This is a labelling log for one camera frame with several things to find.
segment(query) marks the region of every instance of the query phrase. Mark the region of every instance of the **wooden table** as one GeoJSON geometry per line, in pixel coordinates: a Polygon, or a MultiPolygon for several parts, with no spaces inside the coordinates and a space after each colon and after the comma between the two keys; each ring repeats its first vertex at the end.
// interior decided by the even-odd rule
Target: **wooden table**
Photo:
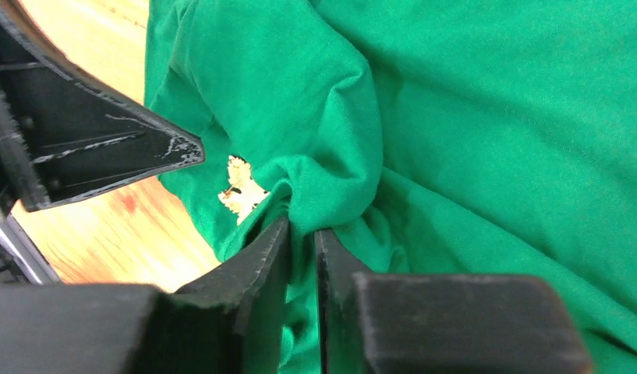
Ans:
{"type": "MultiPolygon", "coordinates": [[[[66,56],[141,102],[148,0],[20,0],[66,56]]],[[[155,178],[82,203],[14,216],[68,283],[174,291],[218,265],[187,212],[155,178]]]]}

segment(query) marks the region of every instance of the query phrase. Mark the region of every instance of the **green fabric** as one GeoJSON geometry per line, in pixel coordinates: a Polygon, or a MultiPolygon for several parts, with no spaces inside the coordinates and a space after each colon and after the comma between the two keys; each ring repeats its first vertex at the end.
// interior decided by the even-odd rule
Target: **green fabric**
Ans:
{"type": "Polygon", "coordinates": [[[636,0],[153,0],[146,70],[205,144],[161,180],[217,257],[294,226],[281,372],[319,372],[332,227],[380,272],[539,275],[598,371],[637,373],[636,0]],[[271,191],[239,226],[230,154],[271,191]]]}

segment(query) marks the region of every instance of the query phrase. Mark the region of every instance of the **metal part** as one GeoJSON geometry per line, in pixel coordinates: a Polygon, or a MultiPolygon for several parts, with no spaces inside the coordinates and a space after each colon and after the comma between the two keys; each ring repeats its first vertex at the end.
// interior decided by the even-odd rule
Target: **metal part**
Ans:
{"type": "Polygon", "coordinates": [[[204,159],[197,137],[69,62],[18,1],[0,0],[0,165],[27,210],[204,159]]]}
{"type": "MultiPolygon", "coordinates": [[[[376,274],[333,231],[318,231],[315,246],[326,373],[592,371],[561,300],[535,277],[376,274]]],[[[275,373],[289,250],[280,219],[174,295],[141,286],[0,288],[2,372],[90,373],[105,362],[100,372],[275,373]],[[26,357],[9,359],[22,334],[45,331],[54,337],[26,339],[18,356],[26,357]],[[67,354],[78,349],[93,354],[67,354]]]]}
{"type": "Polygon", "coordinates": [[[0,244],[13,256],[17,266],[31,284],[61,282],[58,274],[51,268],[38,247],[12,216],[8,216],[4,222],[0,223],[0,244]]]}
{"type": "Polygon", "coordinates": [[[29,284],[15,259],[0,244],[0,283],[29,284]]]}

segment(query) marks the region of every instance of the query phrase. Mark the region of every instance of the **green shirt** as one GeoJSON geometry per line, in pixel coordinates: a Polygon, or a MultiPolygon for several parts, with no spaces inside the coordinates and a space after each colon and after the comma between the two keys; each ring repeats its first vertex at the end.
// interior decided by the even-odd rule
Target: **green shirt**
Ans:
{"type": "Polygon", "coordinates": [[[220,260],[288,214],[283,373],[319,373],[310,233],[376,271],[527,273],[599,372],[637,373],[637,1],[151,0],[162,175],[220,260]],[[236,225],[228,156],[271,193],[236,225]]]}

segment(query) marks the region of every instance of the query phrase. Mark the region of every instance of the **black plastic part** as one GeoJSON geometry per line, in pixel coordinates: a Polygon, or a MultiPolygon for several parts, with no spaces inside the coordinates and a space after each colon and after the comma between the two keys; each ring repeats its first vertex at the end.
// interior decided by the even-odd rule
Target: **black plastic part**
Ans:
{"type": "Polygon", "coordinates": [[[282,218],[231,259],[177,290],[185,302],[220,311],[218,319],[203,323],[225,328],[214,349],[226,359],[221,371],[206,372],[278,372],[290,255],[288,219],[282,218]]]}
{"type": "Polygon", "coordinates": [[[536,277],[375,274],[315,234],[327,373],[583,374],[592,361],[536,277]]]}
{"type": "Polygon", "coordinates": [[[138,285],[0,287],[0,372],[278,372],[288,221],[176,295],[138,285]]]}
{"type": "Polygon", "coordinates": [[[559,297],[523,276],[354,275],[369,372],[582,374],[559,297]]]}
{"type": "Polygon", "coordinates": [[[211,372],[211,318],[150,286],[0,285],[0,373],[211,372]]]}
{"type": "Polygon", "coordinates": [[[314,246],[323,372],[357,373],[363,367],[363,342],[352,275],[371,270],[343,248],[332,230],[317,231],[314,246]]]}
{"type": "Polygon", "coordinates": [[[28,210],[205,159],[198,138],[97,81],[0,0],[0,163],[28,210]]]}

